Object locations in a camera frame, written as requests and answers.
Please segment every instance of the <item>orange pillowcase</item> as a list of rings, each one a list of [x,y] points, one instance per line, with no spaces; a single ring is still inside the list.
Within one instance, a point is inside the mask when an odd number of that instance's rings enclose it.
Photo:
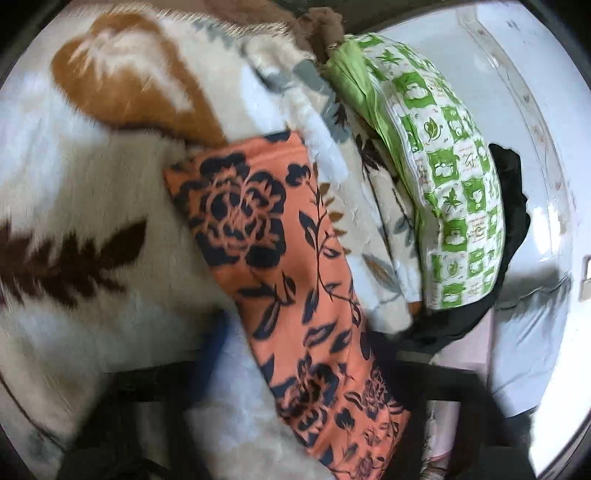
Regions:
[[[300,137],[247,140],[164,176],[238,305],[278,414],[337,478],[380,478],[410,414],[374,361]]]

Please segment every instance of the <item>green fabric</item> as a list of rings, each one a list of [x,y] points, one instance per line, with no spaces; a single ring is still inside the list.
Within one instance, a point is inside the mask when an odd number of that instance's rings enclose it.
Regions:
[[[345,42],[325,75],[384,140],[415,203],[427,307],[481,299],[505,224],[494,163],[464,104],[429,59],[375,34]]]

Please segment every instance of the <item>grey leaf pattern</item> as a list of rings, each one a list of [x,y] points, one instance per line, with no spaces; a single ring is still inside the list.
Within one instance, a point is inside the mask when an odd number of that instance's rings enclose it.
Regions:
[[[211,23],[211,21],[206,19],[199,19],[193,22],[193,26],[195,30],[201,31],[205,29],[207,31],[207,39],[211,42],[215,41],[215,39],[222,40],[224,47],[231,48],[234,45],[234,39],[224,31],[223,28],[218,27]]]
[[[378,257],[369,254],[363,254],[363,260],[369,271],[383,288],[392,293],[402,295],[400,282],[392,264],[387,264]]]

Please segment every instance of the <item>black cloth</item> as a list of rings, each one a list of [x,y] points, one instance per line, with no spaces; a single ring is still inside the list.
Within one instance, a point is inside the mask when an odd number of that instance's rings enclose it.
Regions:
[[[68,448],[56,480],[213,480],[193,441],[184,412],[202,401],[228,334],[216,312],[195,362],[114,374],[109,387]],[[138,404],[158,402],[168,466],[144,458]]]
[[[397,381],[405,381],[413,410],[382,480],[418,480],[422,464],[427,402],[460,403],[456,437],[446,480],[534,480],[527,452],[505,429],[504,417],[473,372],[396,362]],[[392,367],[382,370],[391,386]]]
[[[505,248],[495,285],[487,296],[474,303],[454,309],[438,310],[431,312],[431,315],[424,313],[422,318],[394,343],[384,335],[374,333],[374,336],[383,337],[381,340],[375,339],[375,342],[381,341],[387,355],[392,354],[393,348],[435,355],[454,340],[463,338],[478,325],[499,298],[509,262],[525,240],[531,219],[525,208],[527,197],[522,192],[519,155],[495,144],[490,144],[489,147],[501,184],[505,212]]]

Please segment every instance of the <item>leaf print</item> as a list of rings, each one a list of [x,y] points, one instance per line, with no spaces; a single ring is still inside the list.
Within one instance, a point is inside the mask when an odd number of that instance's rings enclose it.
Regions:
[[[335,425],[341,430],[351,432],[355,428],[355,419],[348,408],[343,408],[335,415]]]
[[[344,215],[340,212],[330,212],[329,213],[329,218],[331,222],[338,222],[339,220],[341,220],[341,218],[343,218]]]
[[[406,232],[406,238],[404,239],[404,245],[410,247],[413,244],[413,229],[410,226],[410,221],[406,215],[403,215],[402,218],[396,222],[394,226],[394,233],[399,234]]]
[[[450,208],[453,208],[455,210],[462,204],[462,202],[457,199],[457,194],[456,194],[455,189],[452,188],[449,191],[449,195],[443,197],[443,204],[447,205],[448,212],[449,212]]]
[[[318,288],[312,288],[308,295],[306,295],[306,302],[304,303],[304,312],[301,316],[302,325],[305,325],[312,319],[312,315],[318,308]]]
[[[333,449],[332,449],[331,446],[329,446],[324,451],[324,453],[322,454],[322,456],[318,459],[318,461],[320,463],[322,463],[322,465],[324,465],[324,466],[329,466],[333,462],[333,458],[334,458]]]
[[[246,298],[260,299],[263,297],[270,297],[272,299],[277,297],[277,294],[271,286],[262,283],[258,287],[239,288],[238,293]]]
[[[361,395],[359,395],[357,392],[347,392],[345,394],[345,400],[350,401],[358,409],[363,411],[363,407],[361,406]]]
[[[385,82],[386,80],[388,80],[388,77],[386,77],[386,75],[384,75],[380,71],[380,69],[372,63],[372,61],[369,58],[365,57],[364,62],[365,66],[367,67],[367,70],[369,70],[369,72],[376,78],[376,80],[379,80],[380,82]]]
[[[326,323],[315,328],[309,328],[303,340],[303,345],[306,348],[312,348],[313,346],[320,345],[323,343],[335,329],[336,320],[332,323]]]
[[[363,254],[363,260],[369,271],[383,288],[402,295],[400,282],[392,265],[388,265],[386,262],[370,254]]]
[[[352,443],[343,451],[343,461],[348,462],[351,460],[355,454],[359,450],[359,445],[357,443]]]
[[[330,183],[321,183],[318,185],[318,189],[320,190],[321,195],[326,195],[329,192]]]
[[[275,372],[275,355],[273,353],[269,357],[269,360],[262,365],[261,372],[267,384],[270,384],[273,379],[273,373]]]
[[[363,165],[376,171],[379,170],[380,167],[386,168],[386,164],[382,160],[378,149],[375,148],[374,141],[371,138],[368,138],[365,143],[363,143],[361,135],[357,135],[355,137],[355,144],[357,145],[357,151],[359,152],[361,163]]]
[[[347,124],[348,124],[347,110],[345,109],[345,106],[343,105],[343,103],[340,100],[337,100],[335,102],[335,105],[337,105],[336,112],[333,115],[333,119],[335,120],[335,125],[338,125],[342,128],[346,128]]]
[[[361,355],[363,355],[363,358],[369,360],[369,357],[371,356],[371,348],[369,346],[369,338],[366,332],[361,332],[361,335],[359,335],[359,346],[361,347]]]
[[[330,260],[332,260],[333,258],[340,257],[340,252],[338,250],[335,250],[334,248],[324,247],[322,249],[322,254]]]
[[[382,52],[382,55],[379,57],[376,57],[377,59],[382,60],[385,63],[394,63],[395,65],[398,65],[401,61],[403,61],[404,59],[401,59],[399,57],[395,57],[391,51],[389,51],[388,49],[384,50]]]
[[[304,236],[306,238],[306,242],[308,242],[308,245],[310,245],[312,248],[316,248],[316,244],[314,243],[314,238],[316,238],[316,236],[318,235],[318,226],[316,225],[314,220],[312,220],[312,218],[310,218],[308,215],[306,215],[301,210],[300,210],[300,225],[304,229],[304,232],[305,232]]]
[[[336,287],[340,287],[340,285],[341,285],[340,281],[327,283],[324,286],[324,290],[328,293],[331,293]]]
[[[437,140],[441,136],[441,129],[443,128],[442,125],[437,125],[437,122],[433,120],[433,118],[429,117],[429,121],[425,122],[423,126],[427,135],[429,135],[429,140]]]
[[[455,277],[458,272],[460,271],[460,266],[457,262],[452,262],[447,267],[447,272],[449,273],[450,277]]]
[[[359,303],[351,304],[351,315],[353,325],[355,325],[356,327],[361,325],[361,309],[359,308]]]
[[[344,332],[340,332],[336,336],[335,341],[333,342],[332,346],[330,347],[330,353],[338,353],[343,348],[347,347],[348,344],[351,343],[351,336],[352,336],[351,329],[345,330]]]
[[[96,252],[93,239],[78,247],[75,233],[64,237],[57,258],[50,262],[52,239],[45,239],[27,258],[33,233],[12,234],[12,222],[0,226],[0,282],[10,295],[23,303],[23,294],[37,299],[48,295],[66,307],[76,307],[74,292],[83,298],[96,295],[98,287],[113,293],[122,293],[125,286],[108,278],[114,270],[134,262],[145,241],[146,220],[118,230]],[[0,305],[6,304],[0,293]]]
[[[272,302],[263,312],[261,322],[253,332],[252,337],[256,340],[268,339],[275,330],[280,310],[281,302],[279,300]]]
[[[349,131],[347,112],[343,103],[336,98],[334,93],[331,92],[329,95],[320,116],[334,141],[341,144],[349,139],[351,133]]]
[[[285,291],[291,293],[292,295],[295,295],[296,294],[296,288],[295,288],[296,282],[294,281],[294,279],[291,277],[288,277],[283,272],[281,272],[281,275],[283,275],[283,287],[285,288]]]
[[[360,46],[360,48],[370,48],[370,47],[375,47],[376,45],[379,45],[381,43],[384,43],[384,41],[379,38],[376,37],[375,35],[372,35],[371,33],[368,34],[368,39],[367,40],[358,40],[357,41],[357,45]]]

